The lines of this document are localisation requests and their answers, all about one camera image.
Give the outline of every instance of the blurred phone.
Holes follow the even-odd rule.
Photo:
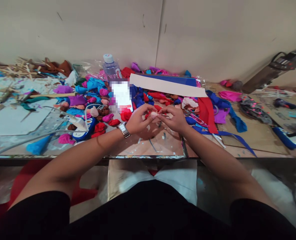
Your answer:
[[[110,81],[111,91],[113,92],[112,103],[114,103],[119,113],[122,113],[126,108],[134,111],[131,101],[130,84],[128,81]]]

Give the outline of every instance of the red ribbon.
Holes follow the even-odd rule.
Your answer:
[[[217,127],[214,123],[214,111],[211,99],[208,97],[198,98],[198,103],[200,109],[199,118],[208,125],[210,133],[218,134]]]

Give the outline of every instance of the cardboard sheet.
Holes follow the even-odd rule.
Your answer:
[[[269,112],[269,116],[279,124],[284,130],[289,133],[296,132],[296,109],[289,109],[286,107],[274,107],[273,102],[275,99],[279,97],[262,97],[262,95],[266,95],[266,93],[262,92],[254,92],[250,94],[250,96],[264,107],[265,112]],[[296,105],[296,96],[291,98],[282,98],[281,99],[295,104]]]
[[[134,84],[137,87],[142,87],[153,91],[165,92],[186,97],[208,97],[204,88],[163,81],[137,74],[130,75],[129,83]]]
[[[210,83],[209,85],[208,89],[213,91],[217,96],[220,91],[233,91],[229,88],[221,86],[220,84]],[[226,131],[239,135],[252,149],[255,150],[290,154],[289,150],[283,145],[278,136],[274,134],[268,124],[261,123],[258,120],[249,118],[239,112],[239,104],[237,102],[231,102],[231,104],[235,113],[246,123],[248,131],[238,133],[230,115],[227,115],[226,117],[226,124],[217,124],[220,131]],[[234,137],[222,136],[222,140],[225,145],[244,148],[244,146]]]
[[[49,109],[43,106],[53,106],[57,99],[50,99],[32,103],[29,106],[36,108],[24,121],[24,117],[29,113],[21,106],[16,109],[7,106],[0,111],[0,136],[25,135],[34,130],[44,121],[50,113]]]

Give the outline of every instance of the black machine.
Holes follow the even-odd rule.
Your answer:
[[[283,54],[284,56],[281,56],[277,60],[275,60],[280,54]],[[296,50],[288,54],[284,52],[279,52],[273,57],[269,65],[264,67],[253,78],[251,78],[243,85],[242,91],[246,94],[249,94],[257,89],[262,89],[266,85],[269,85],[273,79],[295,69]]]

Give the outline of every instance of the bottle label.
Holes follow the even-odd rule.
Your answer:
[[[116,69],[117,78],[122,78],[121,71],[119,68]]]

